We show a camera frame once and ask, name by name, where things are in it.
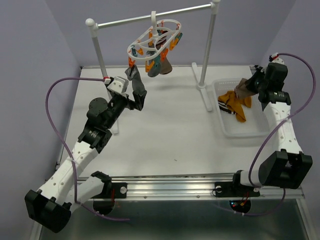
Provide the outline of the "white round clip hanger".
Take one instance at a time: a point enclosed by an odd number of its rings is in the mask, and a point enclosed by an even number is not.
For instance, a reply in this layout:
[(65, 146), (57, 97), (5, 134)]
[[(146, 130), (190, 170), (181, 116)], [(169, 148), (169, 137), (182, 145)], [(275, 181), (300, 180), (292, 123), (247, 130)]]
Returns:
[[(152, 11), (151, 26), (127, 48), (127, 55), (132, 60), (137, 61), (150, 61), (161, 56), (161, 52), (167, 48), (168, 52), (172, 51), (181, 40), (182, 24), (175, 19), (162, 19), (156, 20), (156, 12)], [(162, 37), (166, 37), (160, 49), (156, 48), (156, 44)]]

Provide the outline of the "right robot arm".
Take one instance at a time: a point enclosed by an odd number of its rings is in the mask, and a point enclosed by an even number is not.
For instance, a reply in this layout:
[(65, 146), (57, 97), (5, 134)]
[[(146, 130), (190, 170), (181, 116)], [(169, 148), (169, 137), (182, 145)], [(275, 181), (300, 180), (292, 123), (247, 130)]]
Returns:
[(248, 90), (258, 95), (271, 132), (249, 170), (234, 174), (230, 189), (235, 195), (242, 195), (248, 187), (297, 189), (313, 164), (312, 157), (303, 153), (295, 135), (291, 98), (283, 91), (287, 75), (284, 61), (276, 58), (245, 83)]

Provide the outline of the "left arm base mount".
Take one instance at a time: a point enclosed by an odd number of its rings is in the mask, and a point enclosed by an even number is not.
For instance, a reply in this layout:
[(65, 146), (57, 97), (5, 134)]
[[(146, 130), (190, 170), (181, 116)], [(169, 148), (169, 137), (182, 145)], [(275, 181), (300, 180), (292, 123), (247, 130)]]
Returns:
[(101, 172), (96, 171), (91, 177), (97, 178), (103, 183), (103, 188), (93, 199), (125, 199), (127, 197), (128, 184), (126, 182), (114, 182), (112, 178)]

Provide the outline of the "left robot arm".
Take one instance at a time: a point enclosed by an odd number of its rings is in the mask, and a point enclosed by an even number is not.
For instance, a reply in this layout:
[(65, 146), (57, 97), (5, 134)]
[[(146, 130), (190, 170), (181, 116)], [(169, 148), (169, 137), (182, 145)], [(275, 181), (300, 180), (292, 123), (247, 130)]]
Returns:
[(58, 233), (83, 202), (111, 193), (112, 179), (101, 171), (92, 173), (81, 185), (77, 185), (77, 178), (107, 145), (112, 137), (110, 129), (124, 109), (143, 109), (147, 91), (132, 94), (133, 100), (126, 94), (114, 93), (110, 101), (97, 97), (89, 103), (87, 121), (70, 155), (45, 184), (36, 191), (29, 190), (24, 197), (32, 220)]

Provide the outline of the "beige striped sock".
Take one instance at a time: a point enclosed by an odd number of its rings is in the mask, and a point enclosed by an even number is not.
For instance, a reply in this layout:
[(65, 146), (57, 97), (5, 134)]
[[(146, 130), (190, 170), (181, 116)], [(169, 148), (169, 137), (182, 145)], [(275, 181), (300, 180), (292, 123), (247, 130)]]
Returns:
[[(160, 41), (157, 42), (156, 44), (156, 49), (160, 49), (161, 46), (163, 44), (165, 44), (167, 42), (167, 37), (164, 36), (160, 39)], [(171, 71), (173, 70), (172, 65), (170, 64), (170, 62), (168, 61), (167, 58), (165, 58), (162, 62), (161, 62), (161, 68), (159, 70), (159, 74), (160, 75), (167, 75), (169, 74)]]

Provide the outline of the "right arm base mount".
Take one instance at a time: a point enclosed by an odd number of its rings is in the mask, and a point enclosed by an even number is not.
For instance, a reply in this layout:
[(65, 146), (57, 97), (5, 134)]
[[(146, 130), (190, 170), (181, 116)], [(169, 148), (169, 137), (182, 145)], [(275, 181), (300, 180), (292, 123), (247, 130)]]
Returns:
[(260, 192), (255, 192), (253, 187), (245, 185), (235, 185), (231, 181), (215, 182), (212, 194), (217, 198), (242, 198), (260, 196)]

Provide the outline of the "grey sock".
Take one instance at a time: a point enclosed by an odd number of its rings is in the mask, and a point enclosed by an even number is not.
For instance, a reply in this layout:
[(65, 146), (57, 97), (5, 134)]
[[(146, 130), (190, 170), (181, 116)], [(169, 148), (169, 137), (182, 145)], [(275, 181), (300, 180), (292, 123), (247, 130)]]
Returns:
[(125, 74), (127, 79), (131, 81), (133, 93), (139, 97), (146, 96), (147, 91), (142, 82), (138, 67), (135, 64), (132, 67), (128, 67), (125, 70)]
[(147, 75), (150, 78), (154, 78), (154, 77), (156, 77), (156, 76), (158, 76), (160, 74), (160, 71), (161, 71), (161, 57), (160, 57), (160, 55), (158, 55), (155, 58), (151, 59), (149, 61), (149, 64), (151, 65), (152, 62), (154, 62), (154, 64), (151, 67), (151, 69), (149, 70), (149, 72), (147, 73)]

